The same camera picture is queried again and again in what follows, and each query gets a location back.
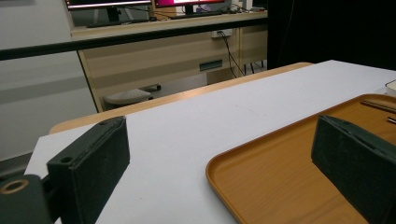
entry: gray stool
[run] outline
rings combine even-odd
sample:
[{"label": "gray stool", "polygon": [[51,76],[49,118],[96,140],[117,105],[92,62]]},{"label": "gray stool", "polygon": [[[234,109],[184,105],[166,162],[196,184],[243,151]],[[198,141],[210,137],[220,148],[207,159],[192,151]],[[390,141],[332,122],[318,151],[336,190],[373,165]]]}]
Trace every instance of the gray stool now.
[{"label": "gray stool", "polygon": [[124,105],[132,105],[147,100],[152,100],[151,93],[147,91],[141,91],[139,89],[131,91],[118,92],[112,95],[105,96],[104,101],[108,104],[120,107]]}]

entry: power outlet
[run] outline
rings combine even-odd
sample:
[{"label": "power outlet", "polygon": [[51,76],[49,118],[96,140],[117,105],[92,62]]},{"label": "power outlet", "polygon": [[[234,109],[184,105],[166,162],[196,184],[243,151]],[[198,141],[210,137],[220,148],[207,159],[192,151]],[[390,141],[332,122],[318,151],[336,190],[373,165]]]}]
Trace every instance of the power outlet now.
[{"label": "power outlet", "polygon": [[230,36],[233,34],[233,29],[212,31],[212,38],[222,37],[221,32],[223,32],[225,36]]}]

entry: desk surface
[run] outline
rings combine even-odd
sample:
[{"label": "desk surface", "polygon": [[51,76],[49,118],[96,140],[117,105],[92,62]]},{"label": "desk surface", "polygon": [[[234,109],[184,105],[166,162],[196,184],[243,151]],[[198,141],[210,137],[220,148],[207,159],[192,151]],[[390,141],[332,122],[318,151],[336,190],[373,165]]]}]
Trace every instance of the desk surface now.
[{"label": "desk surface", "polygon": [[[137,109],[126,116],[131,164],[98,223],[235,223],[206,180],[213,157],[364,93],[384,93],[394,79],[394,71],[329,61]],[[91,126],[41,137],[26,174],[46,175],[46,162]]]}]

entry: monitor screen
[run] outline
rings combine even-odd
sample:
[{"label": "monitor screen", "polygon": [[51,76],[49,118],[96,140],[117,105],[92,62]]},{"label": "monitor screen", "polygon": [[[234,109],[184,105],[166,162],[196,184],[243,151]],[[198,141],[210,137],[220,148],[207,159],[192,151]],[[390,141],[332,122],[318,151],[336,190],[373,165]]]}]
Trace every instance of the monitor screen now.
[{"label": "monitor screen", "polygon": [[65,0],[68,10],[150,5],[151,0]]},{"label": "monitor screen", "polygon": [[193,5],[223,3],[224,0],[155,0],[155,7],[185,7],[186,14],[192,13]]}]

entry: computer monitor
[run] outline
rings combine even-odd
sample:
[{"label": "computer monitor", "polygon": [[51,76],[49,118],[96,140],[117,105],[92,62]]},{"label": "computer monitor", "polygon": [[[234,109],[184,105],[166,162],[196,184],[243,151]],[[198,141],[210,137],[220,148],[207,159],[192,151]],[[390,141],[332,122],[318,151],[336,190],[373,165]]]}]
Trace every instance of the computer monitor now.
[{"label": "computer monitor", "polygon": [[148,6],[151,4],[151,0],[65,0],[65,2],[69,11],[105,8],[110,21],[120,19],[117,7]]},{"label": "computer monitor", "polygon": [[191,15],[194,5],[214,3],[224,3],[224,0],[155,0],[155,7],[184,7],[186,15]]}]

